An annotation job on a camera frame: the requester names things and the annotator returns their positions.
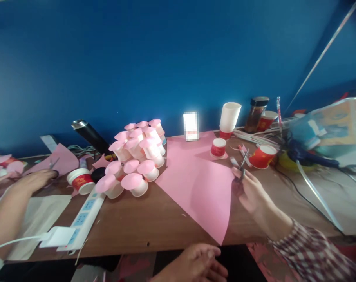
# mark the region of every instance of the white power strip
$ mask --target white power strip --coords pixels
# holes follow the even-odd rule
[[[71,224],[71,227],[76,229],[75,233],[73,233],[73,236],[66,246],[58,247],[56,251],[72,251],[81,249],[86,238],[88,237],[89,231],[93,226],[94,220],[97,217],[105,197],[105,194],[97,193],[95,189],[93,189],[77,214],[75,220]]]

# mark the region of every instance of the yellow object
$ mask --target yellow object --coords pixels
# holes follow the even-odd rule
[[[291,170],[291,171],[294,171],[294,172],[299,172],[299,169],[298,169],[298,166],[296,165],[296,163],[294,161],[292,161],[289,156],[287,155],[287,151],[284,152],[279,160],[278,160],[278,163],[285,169],[287,170]],[[302,166],[303,170],[305,172],[309,172],[309,171],[312,171],[314,170],[315,168],[317,167],[317,164],[314,164],[312,166]]]

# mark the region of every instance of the scissors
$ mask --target scissors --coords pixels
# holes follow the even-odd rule
[[[248,152],[249,152],[249,149],[248,149],[247,152],[245,153],[244,159],[243,159],[242,164],[240,165],[240,168],[239,168],[239,170],[240,170],[240,172],[241,172],[241,175],[240,175],[239,180],[238,180],[239,182],[241,182],[241,181],[243,180],[244,175],[246,174],[246,171],[244,170],[243,165],[244,165],[244,163],[246,162],[246,159],[247,159],[247,156],[248,156]]]
[[[58,162],[58,160],[60,159],[60,157],[58,157],[57,159],[56,159],[56,162],[52,162],[52,159],[50,159],[50,169],[53,169],[54,168],[54,166],[56,165],[56,163]]]

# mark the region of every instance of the person's hand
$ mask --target person's hand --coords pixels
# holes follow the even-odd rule
[[[24,176],[17,181],[13,187],[15,187],[15,189],[34,193],[35,191],[46,186],[51,179],[57,178],[58,175],[59,173],[56,170],[39,170]]]
[[[221,250],[207,244],[196,244],[185,249],[151,282],[226,282],[228,271],[216,261]]]
[[[242,175],[241,171],[235,167],[231,170],[235,175],[231,188],[238,197],[239,202],[251,215],[255,215],[255,213],[265,205],[273,203],[260,181],[249,171],[246,170],[246,174],[240,182],[239,178]]]

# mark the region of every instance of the plaid sleeve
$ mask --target plaid sleeve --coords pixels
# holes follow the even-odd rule
[[[273,242],[288,265],[306,281],[356,281],[356,264],[341,254],[320,231],[300,225],[286,238]]]

